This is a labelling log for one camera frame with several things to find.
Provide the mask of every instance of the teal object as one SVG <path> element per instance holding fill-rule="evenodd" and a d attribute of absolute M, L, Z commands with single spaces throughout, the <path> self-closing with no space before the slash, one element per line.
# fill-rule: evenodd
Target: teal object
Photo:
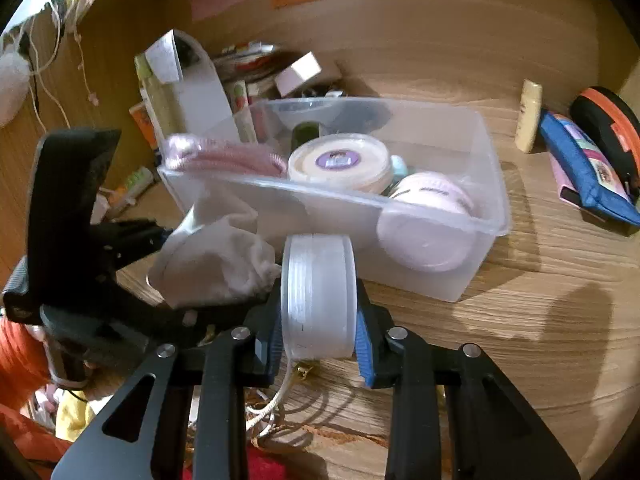
<path fill-rule="evenodd" d="M 391 155 L 391 167 L 394 170 L 394 179 L 391 185 L 395 186 L 404 177 L 409 176 L 409 168 L 400 155 Z"/>

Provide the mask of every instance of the metal screw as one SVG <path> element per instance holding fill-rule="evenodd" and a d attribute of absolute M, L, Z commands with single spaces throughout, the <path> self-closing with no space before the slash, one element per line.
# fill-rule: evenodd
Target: metal screw
<path fill-rule="evenodd" d="M 462 352 L 467 357 L 480 357 L 480 354 L 482 353 L 482 350 L 475 343 L 467 343 L 466 345 L 464 345 L 462 347 Z"/>
<path fill-rule="evenodd" d="M 175 354 L 175 346 L 171 343 L 164 343 L 158 347 L 156 354 L 158 354 L 158 357 L 171 357 Z"/>
<path fill-rule="evenodd" d="M 193 309 L 187 310 L 187 312 L 184 313 L 184 316 L 182 316 L 182 326 L 191 328 L 196 324 L 197 320 L 198 313 Z"/>
<path fill-rule="evenodd" d="M 403 326 L 395 326 L 389 329 L 389 337 L 395 340 L 402 340 L 409 334 Z"/>
<path fill-rule="evenodd" d="M 231 331 L 231 337 L 236 341 L 242 341 L 242 339 L 247 339 L 251 335 L 251 330 L 249 330 L 245 326 L 236 326 Z"/>

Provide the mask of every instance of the round plastic container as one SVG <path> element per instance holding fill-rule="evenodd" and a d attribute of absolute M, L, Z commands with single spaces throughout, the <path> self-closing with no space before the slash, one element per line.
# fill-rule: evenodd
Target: round plastic container
<path fill-rule="evenodd" d="M 465 217 L 473 211 L 473 202 L 461 187 L 445 175 L 431 171 L 406 177 L 390 198 Z M 459 267 L 476 241 L 473 231 L 425 222 L 392 204 L 380 213 L 377 231 L 381 247 L 396 262 L 425 272 L 444 272 Z"/>
<path fill-rule="evenodd" d="M 394 177 L 384 143 L 361 134 L 333 134 L 311 140 L 289 157 L 289 178 L 339 189 L 382 193 Z"/>
<path fill-rule="evenodd" d="M 280 290 L 282 338 L 289 359 L 353 354 L 357 298 L 349 237 L 287 238 Z"/>

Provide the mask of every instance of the white string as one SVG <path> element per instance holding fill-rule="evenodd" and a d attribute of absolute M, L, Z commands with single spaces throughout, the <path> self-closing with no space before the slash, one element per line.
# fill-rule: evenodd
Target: white string
<path fill-rule="evenodd" d="M 262 398 L 262 400 L 269 400 L 269 397 L 259 388 L 256 388 L 255 393 L 258 394 L 259 397 Z M 251 406 L 246 406 L 246 410 L 249 413 L 259 413 L 260 410 L 256 410 L 255 408 L 252 408 Z M 269 421 L 267 423 L 267 425 L 262 429 L 262 431 L 260 433 L 258 433 L 258 435 L 256 435 L 256 438 L 262 438 L 264 436 L 267 436 L 268 434 L 271 433 L 271 430 L 273 429 L 275 424 L 275 414 L 273 412 L 271 412 L 269 414 Z"/>
<path fill-rule="evenodd" d="M 246 422 L 247 431 L 251 430 L 256 424 L 258 424 L 258 422 L 263 420 L 265 416 L 270 415 L 271 412 L 276 409 L 276 406 L 280 403 L 280 401 L 284 398 L 285 394 L 289 390 L 289 387 L 291 386 L 291 380 L 293 378 L 293 367 L 294 363 L 289 358 L 287 358 L 287 368 L 285 370 L 284 378 L 282 380 L 280 388 L 273 396 L 273 399 L 271 399 L 263 409 L 258 410 L 254 418 Z"/>
<path fill-rule="evenodd" d="M 78 13 L 80 12 L 80 0 L 78 0 L 78 4 L 76 5 L 76 13 L 74 15 L 74 24 L 73 24 L 73 32 L 74 32 L 74 40 L 78 44 L 78 50 L 80 51 L 80 64 L 78 65 L 78 70 L 82 70 L 82 79 L 84 80 L 84 88 L 86 89 L 87 98 L 89 102 L 94 106 L 99 106 L 100 101 L 98 101 L 98 96 L 95 92 L 91 92 L 89 88 L 89 83 L 86 80 L 86 71 L 84 70 L 84 52 L 82 51 L 82 36 L 78 34 Z"/>
<path fill-rule="evenodd" d="M 36 114 L 36 118 L 38 120 L 38 122 L 40 123 L 40 126 L 42 127 L 42 131 L 43 133 L 47 133 L 47 129 L 44 125 L 44 123 L 42 122 L 42 119 L 40 118 L 40 114 L 38 113 L 38 109 L 36 107 L 36 97 L 33 94 L 33 87 L 31 86 L 31 83 L 29 83 L 29 92 L 31 92 L 31 104 L 33 104 L 33 112 Z"/>
<path fill-rule="evenodd" d="M 53 6 L 52 2 L 49 2 L 49 4 L 51 5 L 51 8 L 54 9 L 54 6 Z M 58 19 L 58 36 L 60 36 L 60 15 L 58 14 L 57 10 L 55 10 L 54 13 L 55 13 L 56 18 Z M 49 96 L 49 98 L 53 102 L 55 102 L 55 104 L 58 106 L 60 112 L 62 113 L 62 117 L 65 120 L 66 127 L 67 128 L 71 128 L 71 124 L 69 123 L 69 119 L 67 118 L 66 113 L 65 113 L 65 109 L 60 104 L 60 101 L 58 101 L 56 99 L 56 97 L 49 91 L 47 86 L 44 84 L 44 80 L 42 79 L 42 70 L 40 70 L 40 56 L 38 54 L 38 49 L 36 47 L 36 44 L 33 42 L 33 25 L 35 24 L 35 20 L 36 20 L 36 17 L 34 16 L 33 19 L 31 20 L 31 27 L 30 27 L 30 30 L 29 30 L 29 42 L 31 43 L 31 46 L 33 47 L 33 53 L 35 54 L 35 58 L 36 58 L 35 59 L 36 70 L 34 71 L 34 74 L 36 75 L 36 77 L 40 81 L 40 86 L 42 86 L 42 89 L 45 91 L 45 94 L 47 94 Z"/>
<path fill-rule="evenodd" d="M 71 5 L 69 5 L 69 8 L 65 12 L 65 19 L 64 19 L 65 23 L 66 23 L 66 20 L 68 20 L 69 16 L 71 16 L 71 11 L 74 10 L 76 3 L 78 3 L 78 0 L 71 0 Z"/>
<path fill-rule="evenodd" d="M 51 10 L 53 11 L 53 14 L 56 17 L 56 28 L 58 30 L 58 32 L 56 34 L 56 46 L 54 47 L 53 54 L 51 55 L 49 60 L 40 68 L 36 65 L 36 70 L 34 70 L 33 72 L 29 72 L 29 76 L 39 75 L 42 72 L 44 72 L 47 68 L 49 68 L 51 63 L 53 63 L 53 60 L 56 59 L 56 54 L 58 54 L 58 47 L 60 46 L 60 31 L 62 30 L 62 23 L 60 22 L 60 15 L 58 13 L 58 9 L 56 8 L 56 6 L 53 4 L 52 1 L 49 1 L 49 5 L 51 6 Z M 35 20 L 36 20 L 36 17 L 34 16 L 33 19 L 31 20 L 31 28 L 30 28 L 30 31 L 29 31 L 29 36 L 30 36 L 29 39 L 30 40 L 31 40 L 31 34 L 33 33 L 33 24 L 35 23 Z"/>

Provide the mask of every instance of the blue gripper pad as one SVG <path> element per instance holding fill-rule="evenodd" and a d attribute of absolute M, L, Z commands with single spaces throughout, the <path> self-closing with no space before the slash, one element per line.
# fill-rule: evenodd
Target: blue gripper pad
<path fill-rule="evenodd" d="M 273 332 L 271 332 L 271 338 L 269 340 L 269 374 L 273 375 L 271 381 L 278 374 L 280 370 L 280 359 L 284 350 L 284 343 L 282 341 L 282 318 L 280 317 L 280 310 L 278 310 L 278 317 L 273 326 Z"/>
<path fill-rule="evenodd" d="M 367 325 L 364 321 L 362 312 L 358 310 L 356 318 L 356 341 L 355 341 L 356 357 L 358 359 L 358 368 L 360 375 L 364 378 L 364 382 L 368 388 L 373 386 L 373 347 L 371 339 L 367 332 Z"/>

